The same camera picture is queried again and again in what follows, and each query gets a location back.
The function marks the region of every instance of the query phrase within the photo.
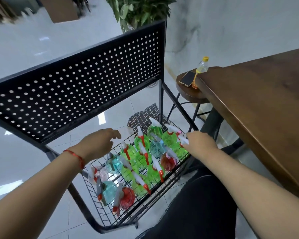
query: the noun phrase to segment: red liquid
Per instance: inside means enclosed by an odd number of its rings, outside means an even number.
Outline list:
[[[166,171],[172,171],[176,167],[173,158],[166,157],[166,153],[161,156],[161,165]]]
[[[120,205],[124,210],[130,208],[135,201],[135,194],[134,191],[130,188],[124,187],[122,189],[124,192],[123,198],[120,200]]]

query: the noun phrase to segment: bottle with yellow cap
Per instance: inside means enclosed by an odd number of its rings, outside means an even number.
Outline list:
[[[203,60],[201,62],[199,62],[199,64],[198,64],[198,67],[196,69],[196,74],[195,74],[194,80],[192,82],[192,87],[195,89],[198,88],[195,84],[195,79],[196,79],[197,74],[207,72],[207,70],[208,70],[208,59],[209,59],[209,57],[204,56]]]

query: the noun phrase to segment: left hand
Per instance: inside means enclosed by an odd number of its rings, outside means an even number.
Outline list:
[[[81,156],[85,164],[87,164],[111,151],[113,145],[113,142],[111,142],[112,138],[121,139],[120,132],[112,128],[101,129],[87,135],[78,144],[69,148],[69,150]]]

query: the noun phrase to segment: black pants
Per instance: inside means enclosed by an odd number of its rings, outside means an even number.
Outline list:
[[[159,223],[138,238],[235,239],[237,205],[207,168],[184,185]]]

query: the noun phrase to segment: hand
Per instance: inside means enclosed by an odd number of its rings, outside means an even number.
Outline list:
[[[98,159],[109,153],[112,149],[112,138],[121,139],[118,130],[112,128],[101,129],[84,137],[78,144],[69,148],[72,152],[81,156],[87,164],[93,159]]]
[[[189,144],[184,144],[184,148],[201,162],[218,150],[215,141],[207,133],[194,131],[188,132],[186,135]]]

